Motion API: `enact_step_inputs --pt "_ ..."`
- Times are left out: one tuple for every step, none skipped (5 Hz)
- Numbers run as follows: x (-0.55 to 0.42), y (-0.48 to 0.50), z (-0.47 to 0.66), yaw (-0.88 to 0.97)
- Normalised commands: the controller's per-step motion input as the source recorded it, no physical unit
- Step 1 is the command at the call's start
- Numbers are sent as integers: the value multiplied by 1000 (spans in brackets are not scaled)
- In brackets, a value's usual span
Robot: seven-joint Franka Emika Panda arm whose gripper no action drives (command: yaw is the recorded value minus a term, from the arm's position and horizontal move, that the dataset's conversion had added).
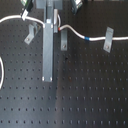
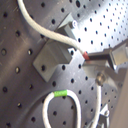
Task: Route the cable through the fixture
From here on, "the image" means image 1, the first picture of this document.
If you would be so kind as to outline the long grey gripper finger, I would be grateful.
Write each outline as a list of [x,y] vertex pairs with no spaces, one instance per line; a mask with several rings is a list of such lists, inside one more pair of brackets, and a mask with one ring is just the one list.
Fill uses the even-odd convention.
[[43,28],[43,70],[42,80],[51,82],[53,76],[53,10],[46,9]]

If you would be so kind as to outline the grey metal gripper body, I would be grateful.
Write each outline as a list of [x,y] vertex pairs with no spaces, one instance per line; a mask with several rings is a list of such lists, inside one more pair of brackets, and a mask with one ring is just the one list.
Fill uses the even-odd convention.
[[47,7],[52,7],[53,9],[62,10],[63,0],[36,0],[37,9],[46,9]]

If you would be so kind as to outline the short grey gripper finger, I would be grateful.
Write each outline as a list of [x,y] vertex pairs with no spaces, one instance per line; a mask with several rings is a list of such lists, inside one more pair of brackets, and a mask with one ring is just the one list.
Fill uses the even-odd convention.
[[58,33],[58,9],[54,9],[54,33]]

